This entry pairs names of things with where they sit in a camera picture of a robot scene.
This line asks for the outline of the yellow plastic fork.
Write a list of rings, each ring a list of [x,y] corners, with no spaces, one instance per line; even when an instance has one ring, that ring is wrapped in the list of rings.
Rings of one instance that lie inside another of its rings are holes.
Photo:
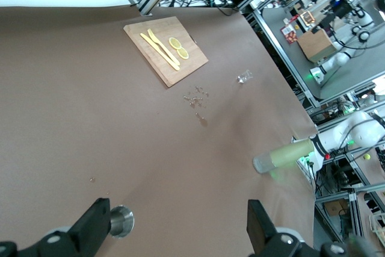
[[[171,61],[173,61],[178,67],[180,66],[179,60],[167,49],[167,47],[155,36],[151,29],[147,30],[151,40],[153,40],[169,57]]]

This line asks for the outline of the aluminium table frame rail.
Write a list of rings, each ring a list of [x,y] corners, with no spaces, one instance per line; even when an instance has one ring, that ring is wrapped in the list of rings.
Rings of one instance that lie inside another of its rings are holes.
[[[281,73],[290,78],[291,84],[299,86],[306,98],[304,107],[320,107],[321,89],[310,72],[313,63],[305,57],[298,43],[290,44],[281,32],[285,26],[284,20],[290,19],[291,13],[285,8],[264,8],[262,11],[255,10],[244,16],[262,39]]]

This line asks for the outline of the steel jigger shaker cup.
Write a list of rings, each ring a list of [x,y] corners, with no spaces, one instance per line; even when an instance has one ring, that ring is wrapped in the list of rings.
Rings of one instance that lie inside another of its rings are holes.
[[[111,210],[111,229],[109,234],[113,238],[124,238],[134,228],[135,218],[133,212],[124,205],[119,205]]]

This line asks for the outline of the brown cardboard box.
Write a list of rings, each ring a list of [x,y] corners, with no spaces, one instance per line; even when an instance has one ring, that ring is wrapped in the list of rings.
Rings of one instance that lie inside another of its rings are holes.
[[[308,31],[299,36],[297,42],[305,57],[312,63],[328,58],[337,51],[324,29],[316,33]]]

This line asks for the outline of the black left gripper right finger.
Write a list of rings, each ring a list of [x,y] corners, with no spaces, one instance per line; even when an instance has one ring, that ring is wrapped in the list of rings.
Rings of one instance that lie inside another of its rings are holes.
[[[315,250],[295,235],[278,232],[260,200],[249,200],[247,233],[254,254],[250,257],[361,257],[356,241],[325,243]]]

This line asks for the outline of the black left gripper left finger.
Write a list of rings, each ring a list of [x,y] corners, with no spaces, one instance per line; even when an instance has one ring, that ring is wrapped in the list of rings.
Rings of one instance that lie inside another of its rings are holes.
[[[108,198],[98,198],[67,231],[54,231],[19,250],[12,241],[0,242],[0,257],[94,257],[110,229]]]

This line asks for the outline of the yellow plastic knife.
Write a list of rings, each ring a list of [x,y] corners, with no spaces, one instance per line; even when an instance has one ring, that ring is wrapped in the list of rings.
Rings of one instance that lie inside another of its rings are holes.
[[[143,33],[140,33],[140,36],[176,71],[180,71],[180,67],[168,56],[166,56],[159,46],[151,40],[148,36]]]

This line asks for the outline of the red snack box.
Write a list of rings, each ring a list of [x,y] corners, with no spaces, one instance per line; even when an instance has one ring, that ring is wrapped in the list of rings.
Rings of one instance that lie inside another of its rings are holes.
[[[292,25],[285,25],[280,29],[280,32],[290,45],[298,40],[297,32]]]

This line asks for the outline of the clear glass measuring cup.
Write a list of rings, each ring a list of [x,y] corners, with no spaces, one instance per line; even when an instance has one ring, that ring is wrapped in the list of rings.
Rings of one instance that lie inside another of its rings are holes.
[[[250,70],[246,70],[245,72],[238,75],[237,80],[240,84],[245,84],[252,78],[253,78],[253,73]]]

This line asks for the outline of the green sleeved glass bottle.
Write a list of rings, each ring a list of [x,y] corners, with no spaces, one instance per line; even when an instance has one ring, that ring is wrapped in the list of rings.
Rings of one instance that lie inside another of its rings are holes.
[[[313,143],[307,138],[262,153],[253,158],[252,164],[258,173],[264,174],[287,164],[295,163],[299,158],[313,151]]]

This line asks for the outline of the brown table cover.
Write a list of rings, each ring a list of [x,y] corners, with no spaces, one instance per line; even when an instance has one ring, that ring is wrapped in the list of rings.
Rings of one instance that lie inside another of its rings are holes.
[[[135,226],[97,257],[247,257],[250,199],[313,244],[298,166],[252,165],[315,132],[302,105],[243,16],[153,11],[169,16],[208,58],[171,88],[124,32],[144,20],[134,7],[0,8],[0,240],[28,247],[107,197]],[[207,127],[182,99],[197,85]]]

